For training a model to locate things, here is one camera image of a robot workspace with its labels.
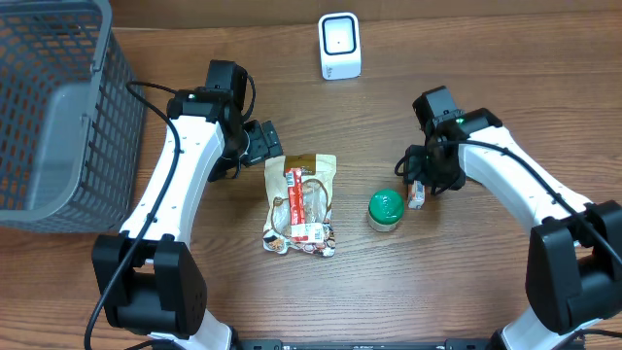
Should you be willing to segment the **orange snack packet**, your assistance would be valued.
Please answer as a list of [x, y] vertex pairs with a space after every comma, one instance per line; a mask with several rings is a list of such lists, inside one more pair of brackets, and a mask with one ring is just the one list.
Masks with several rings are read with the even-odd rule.
[[425, 203], [426, 191], [424, 185], [419, 181], [414, 181], [407, 187], [407, 207], [419, 210]]

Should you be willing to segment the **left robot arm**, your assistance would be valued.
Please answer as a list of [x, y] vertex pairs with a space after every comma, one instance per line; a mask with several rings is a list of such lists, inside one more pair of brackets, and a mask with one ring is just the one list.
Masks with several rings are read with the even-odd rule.
[[213, 60], [206, 82], [174, 89], [165, 110], [127, 91], [167, 125], [164, 146], [139, 204], [116, 235], [92, 250], [100, 298], [87, 322], [84, 347], [104, 314], [110, 326], [141, 334], [139, 348], [238, 349], [236, 330], [207, 309], [207, 284], [191, 252], [191, 231], [206, 186], [235, 179], [241, 168], [283, 153], [272, 122], [251, 115], [252, 76], [233, 61]]

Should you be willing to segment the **red snack bar wrapper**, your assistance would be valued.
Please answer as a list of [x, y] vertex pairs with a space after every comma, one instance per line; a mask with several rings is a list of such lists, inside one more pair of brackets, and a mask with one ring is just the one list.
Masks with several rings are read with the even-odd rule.
[[301, 243], [321, 243], [324, 229], [321, 223], [307, 224], [305, 220], [302, 169], [290, 168], [285, 172], [290, 205], [291, 239]]

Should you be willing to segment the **green lid seasoning jar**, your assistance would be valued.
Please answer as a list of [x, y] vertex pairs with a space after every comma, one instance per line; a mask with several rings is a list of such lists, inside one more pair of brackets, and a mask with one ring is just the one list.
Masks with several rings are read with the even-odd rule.
[[404, 214], [404, 201], [394, 190], [376, 192], [368, 202], [368, 224], [378, 232], [390, 232], [397, 228]]

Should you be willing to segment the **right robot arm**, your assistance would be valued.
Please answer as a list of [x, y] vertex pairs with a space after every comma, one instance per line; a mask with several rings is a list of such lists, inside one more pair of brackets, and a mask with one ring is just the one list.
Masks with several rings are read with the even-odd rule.
[[395, 172], [432, 195], [473, 180], [529, 235], [528, 309], [494, 332], [490, 349], [582, 349], [597, 324], [621, 312], [621, 206], [597, 204], [550, 175], [486, 108], [466, 112], [445, 86], [412, 104], [425, 134]]

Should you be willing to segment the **white brown snack packet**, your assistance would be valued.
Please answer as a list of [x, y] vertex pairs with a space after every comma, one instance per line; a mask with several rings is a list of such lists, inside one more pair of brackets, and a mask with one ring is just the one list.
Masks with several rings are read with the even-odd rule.
[[[262, 237], [265, 250], [280, 255], [287, 254], [291, 249], [322, 258], [334, 255], [336, 241], [331, 215], [336, 167], [336, 156], [324, 154], [279, 156], [265, 163], [264, 180], [269, 204]], [[321, 243], [301, 243], [291, 239], [290, 205], [285, 178], [285, 172], [290, 168], [302, 169], [305, 220], [307, 224], [323, 225], [324, 240]]]

